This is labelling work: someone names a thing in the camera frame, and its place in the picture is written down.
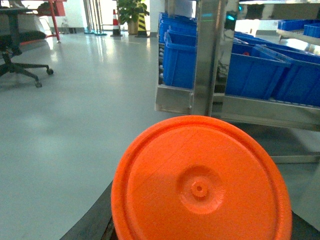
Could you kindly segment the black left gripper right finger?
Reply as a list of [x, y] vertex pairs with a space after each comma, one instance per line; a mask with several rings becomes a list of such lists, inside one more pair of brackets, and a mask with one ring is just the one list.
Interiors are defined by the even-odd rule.
[[320, 231], [292, 211], [291, 240], [320, 240]]

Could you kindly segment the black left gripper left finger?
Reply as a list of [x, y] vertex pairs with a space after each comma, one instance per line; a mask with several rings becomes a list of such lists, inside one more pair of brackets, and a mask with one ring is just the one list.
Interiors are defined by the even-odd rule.
[[60, 239], [61, 240], [106, 240], [107, 230], [112, 218], [111, 189], [112, 181], [83, 215], [83, 217]]

